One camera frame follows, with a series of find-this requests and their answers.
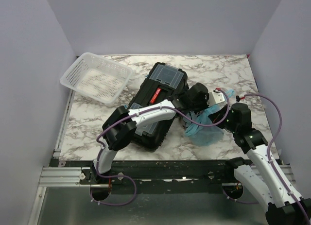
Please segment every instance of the metal frame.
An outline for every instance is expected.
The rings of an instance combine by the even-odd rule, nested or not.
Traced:
[[[71,111],[72,104],[73,104],[74,95],[75,95],[75,91],[70,90],[68,100],[66,103],[66,109],[65,109],[65,112],[63,115],[61,127],[59,130],[59,133],[57,136],[57,141],[56,141],[55,148],[54,148],[53,157],[55,157],[55,158],[59,158],[59,155],[60,155],[60,151],[61,151],[62,144],[64,141],[64,134],[65,134],[66,129],[67,129],[67,125],[68,125],[68,121],[69,121],[69,115],[70,115],[70,111]]]
[[[38,223],[46,190],[46,187],[38,187],[28,225],[36,225]]]

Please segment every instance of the red label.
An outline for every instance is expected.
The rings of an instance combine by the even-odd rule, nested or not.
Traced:
[[[156,98],[157,98],[158,95],[160,94],[160,91],[161,91],[161,90],[162,90],[161,88],[157,88],[157,89],[156,89],[156,91],[155,91],[153,97],[152,97],[151,100],[150,100],[150,103],[151,103],[151,104],[154,104],[154,102],[156,101]]]

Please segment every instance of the metal floor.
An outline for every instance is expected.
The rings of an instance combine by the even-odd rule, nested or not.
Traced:
[[[130,195],[111,195],[123,202]],[[254,201],[248,191],[243,200]],[[260,205],[243,205],[222,194],[139,194],[123,207],[90,202],[88,188],[47,188],[39,225],[265,225]]]

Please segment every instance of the toolbox lid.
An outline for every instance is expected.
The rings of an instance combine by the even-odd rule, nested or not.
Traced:
[[[178,71],[178,68],[176,67],[157,65],[149,79],[161,82],[162,84],[176,89],[182,77],[183,73]]]
[[[143,106],[140,106],[139,104],[137,103],[132,103],[130,109],[139,109],[139,108],[142,108]],[[152,123],[152,124],[148,124],[148,125],[145,125],[143,127],[140,127],[138,129],[136,129],[135,133],[139,136],[142,136],[142,132],[147,132],[148,134],[152,134],[153,131],[155,130],[156,128],[156,125],[157,125],[157,122],[155,123]]]

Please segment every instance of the black toolbox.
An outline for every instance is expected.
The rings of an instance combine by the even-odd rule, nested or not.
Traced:
[[[181,69],[165,63],[155,63],[138,93],[129,103],[128,109],[154,105],[171,95],[187,91],[189,89],[187,78],[187,74]],[[159,121],[137,129],[132,142],[147,151],[155,151],[162,144],[173,120]]]

